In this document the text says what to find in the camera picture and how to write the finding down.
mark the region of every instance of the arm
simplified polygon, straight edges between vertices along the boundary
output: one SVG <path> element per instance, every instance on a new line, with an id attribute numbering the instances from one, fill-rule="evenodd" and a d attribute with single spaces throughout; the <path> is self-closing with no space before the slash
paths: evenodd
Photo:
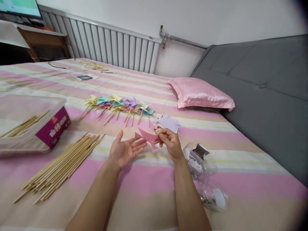
<path id="1" fill-rule="evenodd" d="M 132 138 L 121 142 L 123 131 L 112 143 L 108 160 L 99 170 L 80 208 L 66 227 L 66 231 L 103 230 L 121 170 L 140 154 L 145 140 Z"/>
<path id="2" fill-rule="evenodd" d="M 170 158 L 174 163 L 175 205 L 179 230 L 211 231 L 209 219 L 201 203 L 200 196 L 193 183 L 190 170 L 181 149 L 177 134 L 169 129 L 158 132 L 160 147 L 167 146 Z"/>

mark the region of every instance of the white radiator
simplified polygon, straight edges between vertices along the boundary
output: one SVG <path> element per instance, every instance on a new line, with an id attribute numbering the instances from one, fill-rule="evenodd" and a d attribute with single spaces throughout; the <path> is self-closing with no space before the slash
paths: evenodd
<path id="1" fill-rule="evenodd" d="M 40 6 L 46 25 L 68 35 L 72 58 L 154 73 L 161 39 Z"/>

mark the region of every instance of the tv screen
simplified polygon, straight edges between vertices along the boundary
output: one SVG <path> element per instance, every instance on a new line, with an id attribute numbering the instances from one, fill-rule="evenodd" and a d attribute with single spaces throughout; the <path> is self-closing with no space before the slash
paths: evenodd
<path id="1" fill-rule="evenodd" d="M 36 0 L 0 0 L 0 13 L 42 19 Z"/>

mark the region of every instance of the satin pillowcase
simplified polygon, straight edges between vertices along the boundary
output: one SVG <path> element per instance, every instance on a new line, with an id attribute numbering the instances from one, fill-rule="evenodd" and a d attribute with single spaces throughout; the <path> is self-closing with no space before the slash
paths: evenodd
<path id="1" fill-rule="evenodd" d="M 177 107 L 235 108 L 233 99 L 206 81 L 179 77 L 169 81 L 178 95 Z"/>

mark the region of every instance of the black cable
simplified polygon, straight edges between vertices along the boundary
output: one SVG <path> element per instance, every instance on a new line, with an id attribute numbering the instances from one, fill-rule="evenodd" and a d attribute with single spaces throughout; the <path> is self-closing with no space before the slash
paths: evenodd
<path id="1" fill-rule="evenodd" d="M 50 64 L 50 62 L 51 62 L 51 61 L 48 61 L 47 63 L 48 63 L 50 66 L 53 66 L 53 65 Z M 53 66 L 53 67 L 57 67 L 57 66 Z M 57 67 L 57 68 L 66 69 L 65 67 Z"/>

